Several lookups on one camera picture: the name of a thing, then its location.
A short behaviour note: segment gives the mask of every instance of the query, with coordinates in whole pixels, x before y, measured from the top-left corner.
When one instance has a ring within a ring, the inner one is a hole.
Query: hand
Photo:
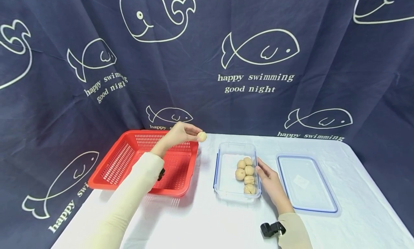
[[[197,134],[199,132],[202,132],[202,129],[193,124],[177,122],[163,137],[163,141],[171,148],[186,141],[198,141]]]
[[[164,157],[164,154],[172,146],[181,144],[186,141],[198,141],[197,134],[202,132],[202,129],[193,124],[177,122],[174,127],[152,148],[151,152]]]
[[[273,171],[267,164],[258,158],[259,165],[256,166],[263,187],[269,194],[270,199],[276,206],[279,214],[295,212],[289,198],[285,194],[277,172]]]

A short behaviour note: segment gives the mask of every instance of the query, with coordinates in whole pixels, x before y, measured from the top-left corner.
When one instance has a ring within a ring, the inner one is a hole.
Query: black clip
[[[165,169],[163,168],[161,170],[161,173],[158,175],[158,181],[161,181],[162,177],[164,176],[164,173],[165,173]]]
[[[260,229],[262,230],[262,235],[265,238],[271,238],[275,234],[283,235],[286,232],[286,229],[280,222],[276,222],[273,224],[263,223],[260,225]]]

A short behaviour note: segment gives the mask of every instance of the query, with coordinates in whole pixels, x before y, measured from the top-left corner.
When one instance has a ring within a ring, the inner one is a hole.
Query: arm
[[[201,131],[191,124],[179,122],[149,153],[144,153],[109,199],[104,218],[88,237],[83,248],[119,249],[142,198],[158,179],[164,166],[162,158],[166,151],[185,141],[198,141],[197,134]]]
[[[131,173],[109,199],[105,216],[88,237],[84,248],[119,249],[129,222],[142,198],[158,179],[164,165],[154,153],[144,153],[132,167]]]
[[[256,167],[262,184],[279,213],[279,222],[285,227],[284,235],[279,236],[282,249],[312,249],[312,244],[302,219],[295,213],[289,198],[283,190],[279,175],[258,159]]]

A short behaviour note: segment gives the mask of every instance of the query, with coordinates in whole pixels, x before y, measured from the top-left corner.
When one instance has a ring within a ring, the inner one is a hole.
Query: dough ball
[[[239,162],[237,162],[237,168],[244,169],[245,167],[246,167],[246,162],[244,160],[239,160]]]
[[[245,176],[246,172],[244,171],[244,169],[237,168],[237,170],[235,171],[235,178],[239,181],[242,181]]]
[[[250,157],[245,157],[243,160],[246,162],[246,165],[253,165],[253,161],[250,159]]]
[[[244,186],[244,193],[245,194],[255,194],[256,193],[256,187],[253,184],[246,184]]]
[[[251,175],[246,175],[244,178],[244,184],[254,184],[254,177]]]
[[[244,168],[244,171],[246,172],[246,175],[253,175],[254,168],[251,165],[246,165],[246,167]]]
[[[207,139],[207,134],[205,132],[199,132],[197,137],[200,142],[204,142]]]

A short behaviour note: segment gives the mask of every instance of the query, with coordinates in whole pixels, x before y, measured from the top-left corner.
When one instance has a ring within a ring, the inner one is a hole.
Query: beige sleeve
[[[279,236],[279,246],[282,249],[312,249],[308,231],[296,213],[282,214],[278,221],[286,229],[284,235]]]
[[[119,249],[129,222],[142,198],[158,179],[164,161],[152,153],[144,153],[132,167],[107,203],[100,225],[84,243],[85,249]]]

